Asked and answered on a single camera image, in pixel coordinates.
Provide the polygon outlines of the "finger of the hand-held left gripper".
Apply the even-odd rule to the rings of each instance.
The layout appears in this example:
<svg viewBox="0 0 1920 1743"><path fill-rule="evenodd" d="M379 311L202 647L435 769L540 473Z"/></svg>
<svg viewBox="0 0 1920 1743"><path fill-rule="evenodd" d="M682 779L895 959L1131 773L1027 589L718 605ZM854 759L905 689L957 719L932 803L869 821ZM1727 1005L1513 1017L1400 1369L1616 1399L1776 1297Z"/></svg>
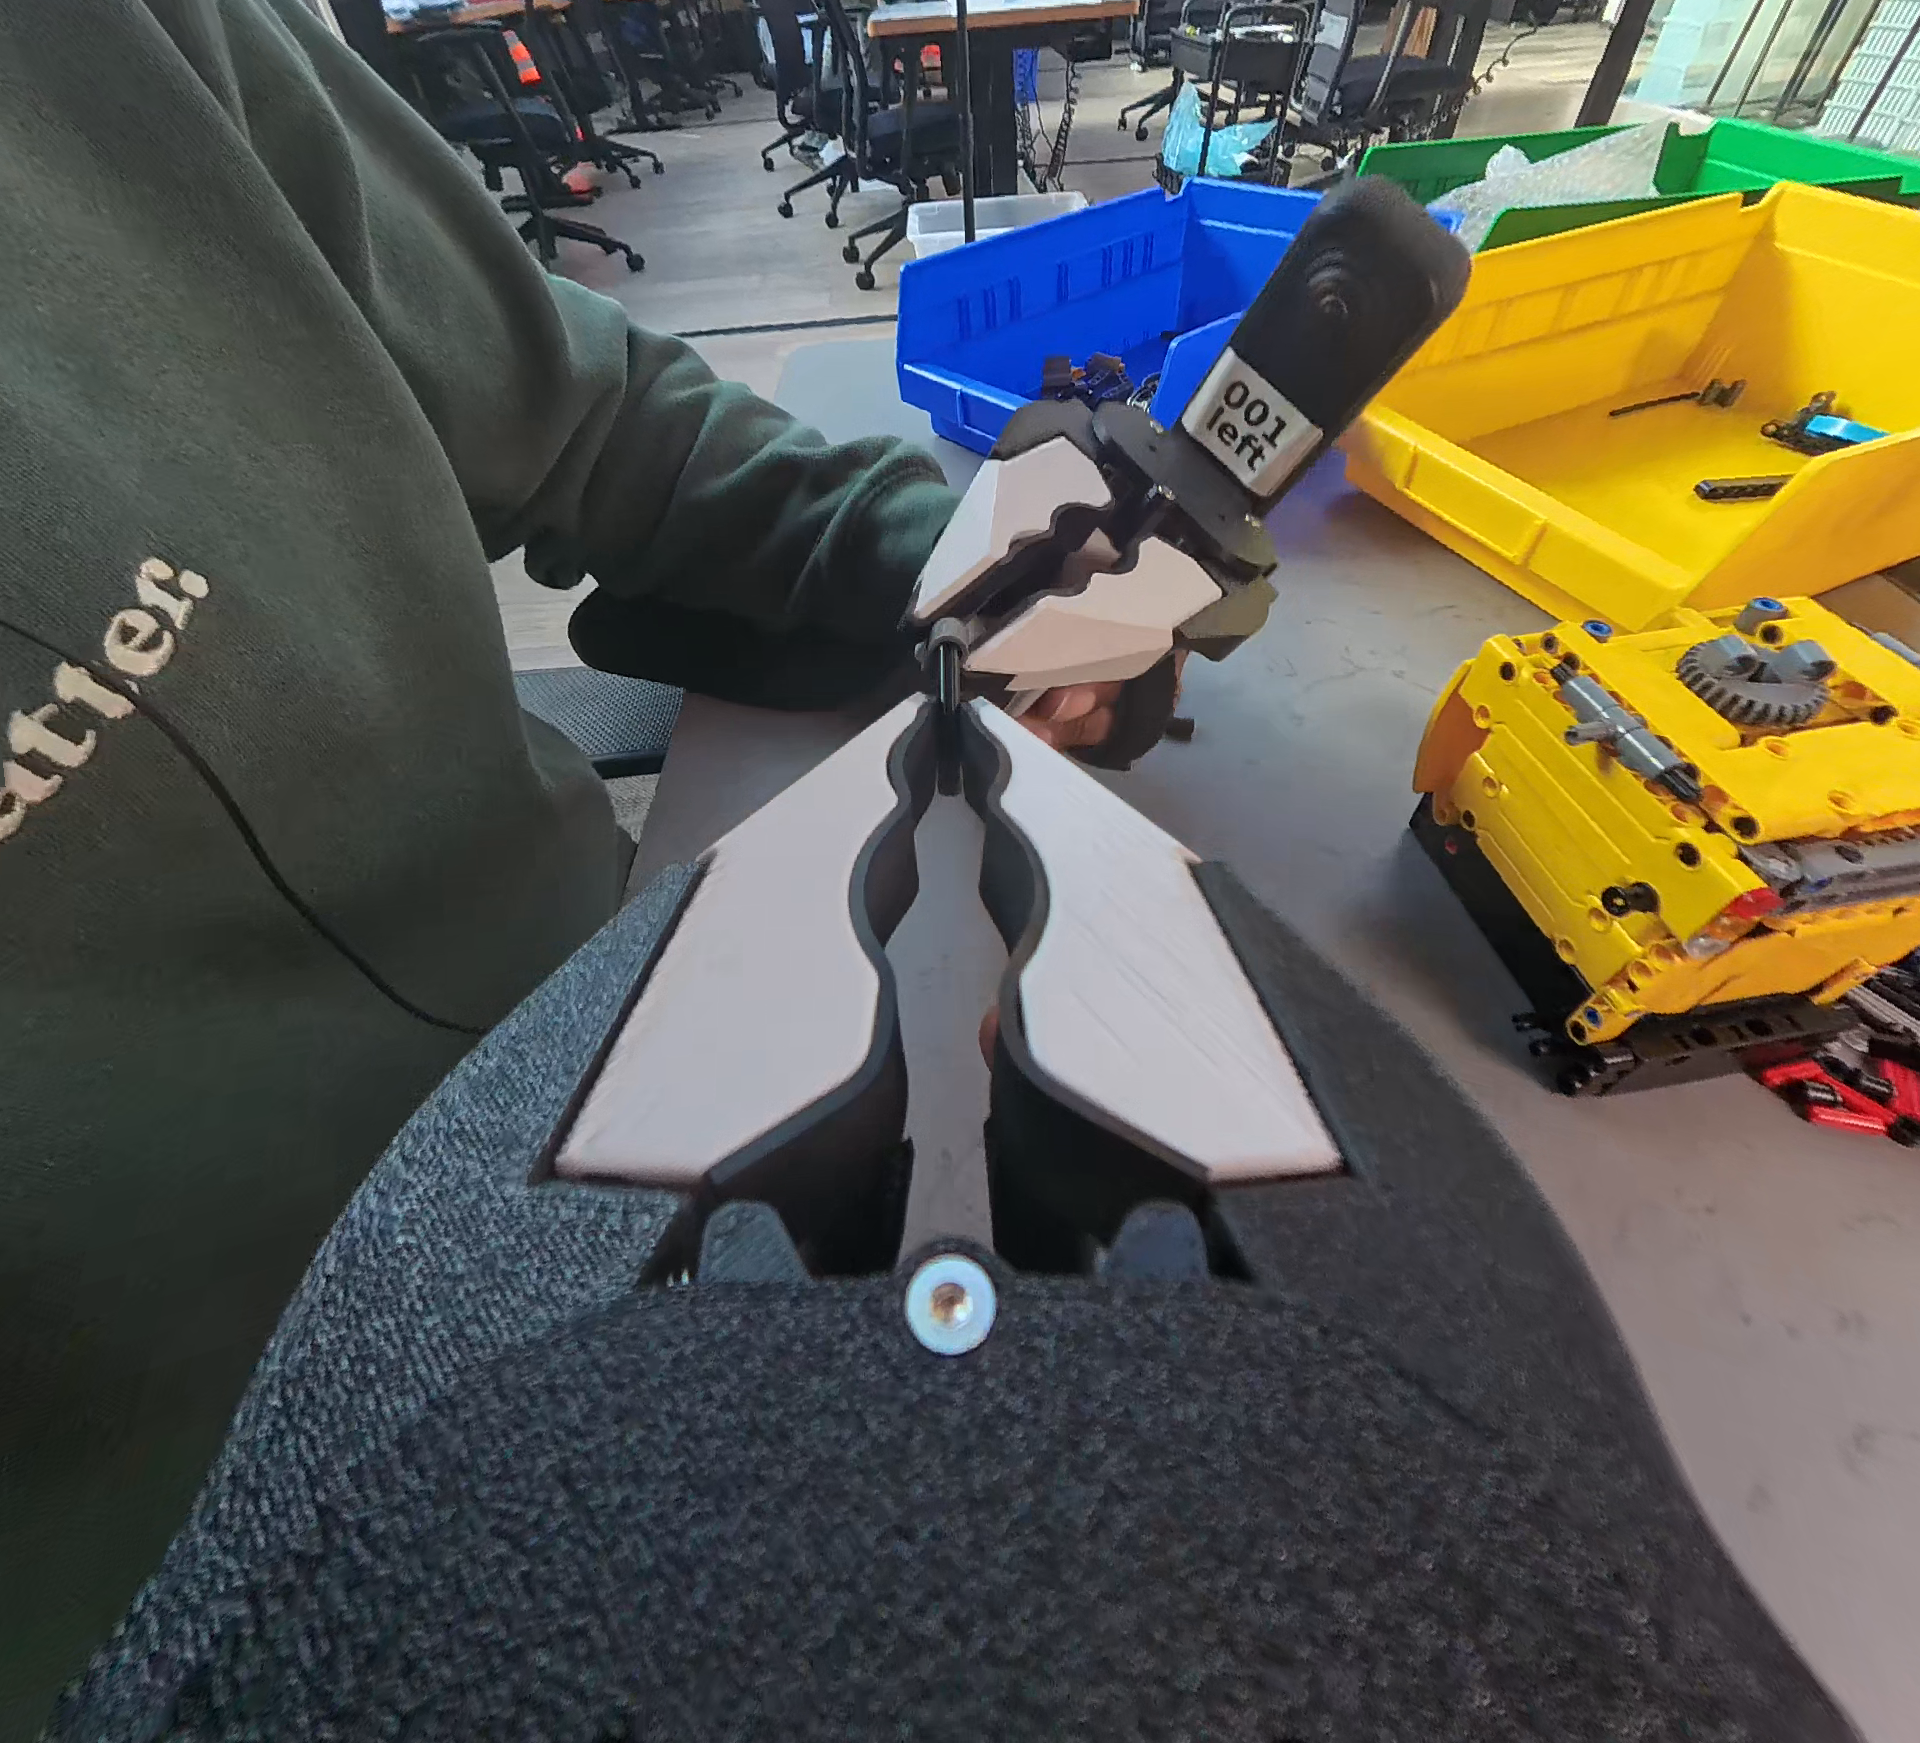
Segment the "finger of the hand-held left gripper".
<svg viewBox="0 0 1920 1743"><path fill-rule="evenodd" d="M1044 593L986 623L963 653L963 693L1000 699L1009 713L1046 693L1147 673L1176 633L1226 595L1191 555L1139 555L1095 573L1075 593Z"/></svg>
<svg viewBox="0 0 1920 1743"><path fill-rule="evenodd" d="M1110 479L1073 437L986 459L921 569L910 633L958 617L979 637L1023 601L1133 567L1143 515L1139 483Z"/></svg>

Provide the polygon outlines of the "grey lego elbow with axle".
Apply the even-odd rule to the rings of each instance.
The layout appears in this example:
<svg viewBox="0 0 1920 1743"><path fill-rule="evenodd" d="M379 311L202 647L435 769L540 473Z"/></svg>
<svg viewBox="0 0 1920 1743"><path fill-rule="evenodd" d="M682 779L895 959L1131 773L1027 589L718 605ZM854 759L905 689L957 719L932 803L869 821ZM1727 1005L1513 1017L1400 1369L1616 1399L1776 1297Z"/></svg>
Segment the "grey lego elbow with axle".
<svg viewBox="0 0 1920 1743"><path fill-rule="evenodd" d="M932 699L935 785L942 795L961 795L965 753L961 715L965 705L965 661L971 649L971 625L958 617L935 623L924 641L924 677Z"/></svg>

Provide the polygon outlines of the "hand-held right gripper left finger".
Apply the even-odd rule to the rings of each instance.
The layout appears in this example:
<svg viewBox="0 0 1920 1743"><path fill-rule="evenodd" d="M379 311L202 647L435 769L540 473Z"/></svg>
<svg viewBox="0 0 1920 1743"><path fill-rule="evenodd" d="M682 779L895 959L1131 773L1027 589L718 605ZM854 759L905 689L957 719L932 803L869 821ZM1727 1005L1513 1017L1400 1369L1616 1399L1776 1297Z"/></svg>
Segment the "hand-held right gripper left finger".
<svg viewBox="0 0 1920 1743"><path fill-rule="evenodd" d="M818 1275L895 1267L913 1145L886 945L938 721L900 701L709 845L563 1117L557 1179L680 1195L692 1243L759 1203Z"/></svg>

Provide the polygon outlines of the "clear bubble wrap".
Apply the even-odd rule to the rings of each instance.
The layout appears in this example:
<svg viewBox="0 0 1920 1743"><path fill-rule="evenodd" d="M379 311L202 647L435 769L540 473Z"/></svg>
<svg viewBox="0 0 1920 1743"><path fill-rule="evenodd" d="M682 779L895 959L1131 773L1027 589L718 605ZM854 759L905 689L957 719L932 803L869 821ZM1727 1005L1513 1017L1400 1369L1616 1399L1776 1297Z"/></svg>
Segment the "clear bubble wrap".
<svg viewBox="0 0 1920 1743"><path fill-rule="evenodd" d="M1511 247L1693 197L1712 119L1635 123L1541 159L1502 145L1476 179L1427 203L1473 251Z"/></svg>

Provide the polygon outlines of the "dark desk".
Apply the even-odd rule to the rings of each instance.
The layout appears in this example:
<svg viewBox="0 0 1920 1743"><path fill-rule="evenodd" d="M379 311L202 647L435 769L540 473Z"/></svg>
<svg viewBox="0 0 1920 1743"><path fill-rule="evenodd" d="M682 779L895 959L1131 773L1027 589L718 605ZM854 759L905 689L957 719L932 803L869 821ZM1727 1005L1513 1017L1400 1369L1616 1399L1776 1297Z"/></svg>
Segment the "dark desk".
<svg viewBox="0 0 1920 1743"><path fill-rule="evenodd" d="M896 4L871 14L869 38L882 54L900 52L913 62L928 48L941 52L942 84L971 147L963 193L1000 197L1017 191L1020 173L1017 54L1068 56L1083 40L1110 52L1114 32L1129 26L1134 12L1136 0L1039 0L968 8L965 16L946 2Z"/></svg>

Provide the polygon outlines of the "white plastic tub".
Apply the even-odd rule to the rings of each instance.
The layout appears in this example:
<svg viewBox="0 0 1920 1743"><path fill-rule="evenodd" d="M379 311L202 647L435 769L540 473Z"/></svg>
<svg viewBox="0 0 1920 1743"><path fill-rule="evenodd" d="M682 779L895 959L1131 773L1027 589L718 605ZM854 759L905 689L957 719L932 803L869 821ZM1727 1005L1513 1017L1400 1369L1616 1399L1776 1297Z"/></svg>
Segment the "white plastic tub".
<svg viewBox="0 0 1920 1743"><path fill-rule="evenodd" d="M976 197L972 211L965 197L914 203L907 219L909 253L914 259L935 257L972 241L1075 215L1089 205L1089 195L1080 191Z"/></svg>

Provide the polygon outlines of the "black lego pieces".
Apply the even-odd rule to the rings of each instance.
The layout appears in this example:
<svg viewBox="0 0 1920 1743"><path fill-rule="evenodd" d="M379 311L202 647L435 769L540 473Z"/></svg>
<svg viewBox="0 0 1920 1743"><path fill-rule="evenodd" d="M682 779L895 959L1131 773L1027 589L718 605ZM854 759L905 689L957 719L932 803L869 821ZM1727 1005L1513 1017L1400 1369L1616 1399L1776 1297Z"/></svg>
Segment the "black lego pieces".
<svg viewBox="0 0 1920 1743"><path fill-rule="evenodd" d="M1129 405L1145 411L1153 407L1160 383L1160 369L1134 377L1126 361L1112 353L1093 353L1083 363L1068 355L1055 355L1043 361L1039 397L1048 403L1083 403L1093 409Z"/></svg>

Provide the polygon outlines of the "person's green hoodie torso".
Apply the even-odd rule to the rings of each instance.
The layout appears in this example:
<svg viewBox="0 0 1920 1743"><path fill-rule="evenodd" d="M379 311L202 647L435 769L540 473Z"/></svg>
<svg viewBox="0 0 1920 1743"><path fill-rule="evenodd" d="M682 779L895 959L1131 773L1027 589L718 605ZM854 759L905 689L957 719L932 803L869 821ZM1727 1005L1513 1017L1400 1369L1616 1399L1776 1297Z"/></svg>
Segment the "person's green hoodie torso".
<svg viewBox="0 0 1920 1743"><path fill-rule="evenodd" d="M4 1739L395 1135L618 907L465 461L546 275L298 0L4 0Z"/></svg>

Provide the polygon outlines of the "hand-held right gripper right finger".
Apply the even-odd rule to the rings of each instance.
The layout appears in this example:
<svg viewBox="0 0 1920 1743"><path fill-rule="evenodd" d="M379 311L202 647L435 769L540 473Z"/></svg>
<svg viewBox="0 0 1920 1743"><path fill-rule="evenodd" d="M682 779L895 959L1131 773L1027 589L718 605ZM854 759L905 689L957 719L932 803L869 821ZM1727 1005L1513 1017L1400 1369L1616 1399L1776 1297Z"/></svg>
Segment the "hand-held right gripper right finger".
<svg viewBox="0 0 1920 1743"><path fill-rule="evenodd" d="M985 1123L992 1245L1079 1275L1176 1207L1239 1271L1229 1195L1343 1151L1183 841L1003 709L961 711L979 897L1006 951Z"/></svg>

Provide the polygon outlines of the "person's left forearm green sleeve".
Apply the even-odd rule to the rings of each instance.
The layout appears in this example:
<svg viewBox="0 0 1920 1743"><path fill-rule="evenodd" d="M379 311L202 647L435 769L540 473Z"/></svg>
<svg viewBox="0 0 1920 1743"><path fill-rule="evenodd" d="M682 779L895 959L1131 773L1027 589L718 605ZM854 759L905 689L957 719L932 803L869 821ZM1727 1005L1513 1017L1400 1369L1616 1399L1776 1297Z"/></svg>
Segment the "person's left forearm green sleeve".
<svg viewBox="0 0 1920 1743"><path fill-rule="evenodd" d="M532 271L462 463L490 557L776 633L890 633L958 493L923 449L831 441L610 297Z"/></svg>

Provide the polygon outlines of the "blue and black lego piece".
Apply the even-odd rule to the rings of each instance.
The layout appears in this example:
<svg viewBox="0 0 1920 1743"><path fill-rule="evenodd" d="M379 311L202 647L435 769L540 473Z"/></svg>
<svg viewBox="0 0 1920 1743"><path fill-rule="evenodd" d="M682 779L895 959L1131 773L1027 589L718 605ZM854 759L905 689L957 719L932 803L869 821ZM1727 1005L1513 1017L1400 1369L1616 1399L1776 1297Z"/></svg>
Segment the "blue and black lego piece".
<svg viewBox="0 0 1920 1743"><path fill-rule="evenodd" d="M1887 435L1879 425L1839 413L1836 393L1833 391L1813 395L1789 417L1765 421L1761 433L1766 441L1805 457L1869 445Z"/></svg>

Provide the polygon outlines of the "yellow plastic bin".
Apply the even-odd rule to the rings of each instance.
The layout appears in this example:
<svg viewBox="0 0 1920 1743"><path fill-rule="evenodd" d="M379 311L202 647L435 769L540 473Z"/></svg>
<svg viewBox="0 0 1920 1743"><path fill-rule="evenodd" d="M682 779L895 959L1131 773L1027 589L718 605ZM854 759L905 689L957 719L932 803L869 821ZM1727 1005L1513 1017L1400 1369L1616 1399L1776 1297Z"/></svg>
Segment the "yellow plastic bin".
<svg viewBox="0 0 1920 1743"><path fill-rule="evenodd" d="M1615 407L1744 377L1733 409ZM1765 439L1821 391L1885 439ZM1492 249L1344 441L1349 481L1561 619L1819 597L1918 555L1918 215L1800 183ZM1707 477L1793 473L1757 505Z"/></svg>

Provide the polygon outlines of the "yellow lego vehicle model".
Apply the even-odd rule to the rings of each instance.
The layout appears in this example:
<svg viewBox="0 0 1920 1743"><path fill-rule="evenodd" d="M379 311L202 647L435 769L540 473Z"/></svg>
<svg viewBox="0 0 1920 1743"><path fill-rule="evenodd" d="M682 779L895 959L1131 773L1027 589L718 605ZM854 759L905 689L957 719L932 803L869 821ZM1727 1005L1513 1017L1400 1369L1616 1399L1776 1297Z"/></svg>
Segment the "yellow lego vehicle model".
<svg viewBox="0 0 1920 1743"><path fill-rule="evenodd" d="M1744 1075L1917 1147L1917 645L1813 599L1499 635L1408 827L1561 1093Z"/></svg>

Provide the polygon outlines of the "green plastic bin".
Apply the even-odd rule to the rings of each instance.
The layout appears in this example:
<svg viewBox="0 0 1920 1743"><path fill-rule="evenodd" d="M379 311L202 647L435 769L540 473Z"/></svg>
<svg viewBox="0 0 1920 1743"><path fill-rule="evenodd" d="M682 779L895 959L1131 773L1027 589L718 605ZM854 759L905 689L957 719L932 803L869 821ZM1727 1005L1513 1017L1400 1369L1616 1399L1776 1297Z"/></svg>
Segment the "green plastic bin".
<svg viewBox="0 0 1920 1743"><path fill-rule="evenodd" d="M1912 157L1799 129L1737 119L1712 121L1714 129L1707 143L1693 197L1662 209L1714 195L1737 195L1744 203L1755 203L1778 183L1836 189L1906 207L1917 205L1918 163ZM1356 171L1362 177L1398 185L1427 207L1429 201L1486 171L1502 145L1520 145L1526 157L1541 159L1624 125L1635 123L1377 145L1360 157Z"/></svg>

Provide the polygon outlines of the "blue plastic bin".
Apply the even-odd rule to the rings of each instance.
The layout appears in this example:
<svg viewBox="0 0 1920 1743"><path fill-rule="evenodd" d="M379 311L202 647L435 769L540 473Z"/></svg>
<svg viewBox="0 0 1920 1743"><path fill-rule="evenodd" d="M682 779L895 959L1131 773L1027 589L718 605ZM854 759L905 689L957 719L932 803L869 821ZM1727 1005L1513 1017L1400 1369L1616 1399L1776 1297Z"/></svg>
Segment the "blue plastic bin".
<svg viewBox="0 0 1920 1743"><path fill-rule="evenodd" d="M1170 425L1322 195L1195 179L1039 219L900 271L900 397L985 455L1044 391L1044 363L1121 361L1159 379Z"/></svg>

